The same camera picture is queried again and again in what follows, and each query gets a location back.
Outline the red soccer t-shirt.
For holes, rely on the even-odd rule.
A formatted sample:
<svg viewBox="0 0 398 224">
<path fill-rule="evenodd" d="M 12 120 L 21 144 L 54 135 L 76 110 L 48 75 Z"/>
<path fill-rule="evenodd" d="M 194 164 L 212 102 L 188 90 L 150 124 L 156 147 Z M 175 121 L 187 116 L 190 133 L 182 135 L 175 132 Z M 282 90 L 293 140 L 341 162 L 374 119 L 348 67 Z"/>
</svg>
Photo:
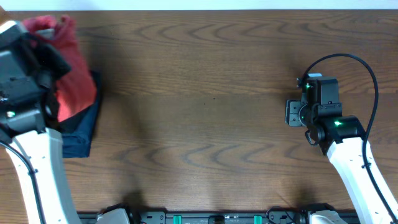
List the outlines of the red soccer t-shirt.
<svg viewBox="0 0 398 224">
<path fill-rule="evenodd" d="M 56 82 L 55 96 L 60 103 L 58 120 L 65 121 L 90 107 L 96 98 L 96 84 L 80 52 L 75 20 L 70 16 L 38 16 L 22 22 L 27 30 L 52 45 L 71 66 L 70 72 Z"/>
</svg>

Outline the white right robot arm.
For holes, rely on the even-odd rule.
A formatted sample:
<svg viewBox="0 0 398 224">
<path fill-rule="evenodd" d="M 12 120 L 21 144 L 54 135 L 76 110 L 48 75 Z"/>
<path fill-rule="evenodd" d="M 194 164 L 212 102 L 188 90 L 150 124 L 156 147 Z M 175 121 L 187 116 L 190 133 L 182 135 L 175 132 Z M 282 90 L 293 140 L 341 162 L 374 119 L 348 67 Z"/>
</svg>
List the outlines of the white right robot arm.
<svg viewBox="0 0 398 224">
<path fill-rule="evenodd" d="M 302 97 L 287 100 L 285 123 L 306 127 L 340 175 L 360 223 L 397 222 L 397 201 L 378 169 L 365 130 L 355 116 L 343 116 L 338 80 L 311 73 L 301 82 Z"/>
</svg>

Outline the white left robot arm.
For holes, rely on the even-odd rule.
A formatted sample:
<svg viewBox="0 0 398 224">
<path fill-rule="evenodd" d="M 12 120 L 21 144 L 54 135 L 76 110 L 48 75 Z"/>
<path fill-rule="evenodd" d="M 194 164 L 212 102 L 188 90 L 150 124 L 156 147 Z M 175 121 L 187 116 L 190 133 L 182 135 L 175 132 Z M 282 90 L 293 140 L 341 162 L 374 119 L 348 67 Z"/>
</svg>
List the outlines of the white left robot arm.
<svg viewBox="0 0 398 224">
<path fill-rule="evenodd" d="M 71 70 L 18 21 L 1 22 L 1 145 L 14 164 L 29 223 L 79 223 L 55 130 L 55 82 Z"/>
</svg>

